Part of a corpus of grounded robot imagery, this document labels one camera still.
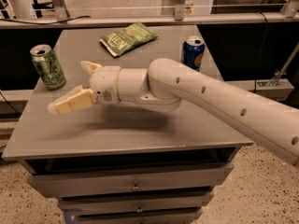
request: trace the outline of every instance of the drawer handle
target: drawer handle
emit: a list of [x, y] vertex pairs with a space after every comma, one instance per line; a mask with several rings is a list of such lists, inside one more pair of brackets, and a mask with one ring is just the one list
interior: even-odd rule
[[138, 186], [137, 182], [134, 182], [134, 185], [131, 187], [131, 190], [132, 191], [139, 191], [140, 190], [140, 187]]
[[136, 212], [137, 213], [143, 213], [143, 209], [140, 206], [138, 206], [137, 209], [136, 209]]

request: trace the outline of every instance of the black cable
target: black cable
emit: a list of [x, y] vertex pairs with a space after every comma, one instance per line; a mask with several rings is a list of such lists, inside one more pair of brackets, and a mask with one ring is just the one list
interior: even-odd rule
[[0, 95], [2, 96], [2, 98], [4, 99], [4, 101], [14, 110], [14, 111], [16, 111], [16, 113], [18, 114], [18, 115], [20, 115], [21, 113], [17, 110], [17, 109], [15, 109], [12, 105], [11, 105], [11, 103], [6, 99], [6, 97], [4, 97], [4, 95], [3, 95], [3, 93], [0, 91]]
[[256, 65], [256, 69], [255, 69], [254, 92], [256, 92], [256, 82], [258, 79], [258, 73], [259, 73], [259, 69], [260, 69], [260, 62], [261, 62], [261, 57], [262, 57], [263, 46], [264, 46], [265, 38], [267, 37], [267, 34], [268, 34], [268, 19], [265, 17], [265, 15], [262, 12], [260, 12], [259, 14], [261, 14], [264, 17], [265, 29], [264, 29], [264, 34], [263, 34], [263, 42], [262, 42], [260, 50], [259, 50], [259, 56], [257, 59], [257, 65]]
[[7, 22], [16, 22], [16, 23], [22, 23], [22, 24], [32, 24], [32, 25], [52, 25], [52, 24], [59, 24], [63, 23], [66, 21], [73, 21], [77, 19], [87, 19], [90, 18], [91, 16], [79, 16], [73, 19], [67, 19], [67, 20], [62, 20], [62, 21], [52, 21], [52, 22], [30, 22], [30, 21], [19, 21], [19, 20], [13, 20], [13, 19], [0, 19], [0, 21], [7, 21]]

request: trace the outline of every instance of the snack package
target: snack package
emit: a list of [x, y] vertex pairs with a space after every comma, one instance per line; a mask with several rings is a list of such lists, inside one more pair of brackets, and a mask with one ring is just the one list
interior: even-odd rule
[[155, 39], [157, 35], [142, 23], [134, 23], [118, 32], [103, 35], [100, 42], [114, 56], [122, 56], [125, 52], [137, 48]]

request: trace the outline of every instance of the table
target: table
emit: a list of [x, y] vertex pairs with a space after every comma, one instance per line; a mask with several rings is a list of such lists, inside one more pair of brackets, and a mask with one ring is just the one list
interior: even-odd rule
[[[3, 158], [32, 175], [29, 184], [59, 200], [76, 223], [193, 221], [252, 142], [201, 108], [182, 101], [170, 113], [133, 104], [100, 105], [53, 116], [47, 105], [75, 86], [88, 87], [79, 62], [146, 68], [157, 58], [179, 61], [196, 26], [150, 27], [158, 38], [113, 58], [98, 38], [117, 28], [63, 31], [55, 50], [67, 83], [47, 91], [39, 80]], [[208, 49], [202, 72], [221, 79]]]

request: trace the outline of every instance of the can lid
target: can lid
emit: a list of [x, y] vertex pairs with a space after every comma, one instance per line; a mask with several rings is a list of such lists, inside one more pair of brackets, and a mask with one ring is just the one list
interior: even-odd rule
[[186, 42], [191, 46], [198, 46], [198, 45], [202, 44], [200, 37], [198, 37], [196, 35], [190, 36]]
[[30, 54], [33, 56], [43, 56], [51, 51], [51, 47], [47, 44], [37, 45], [30, 49]]

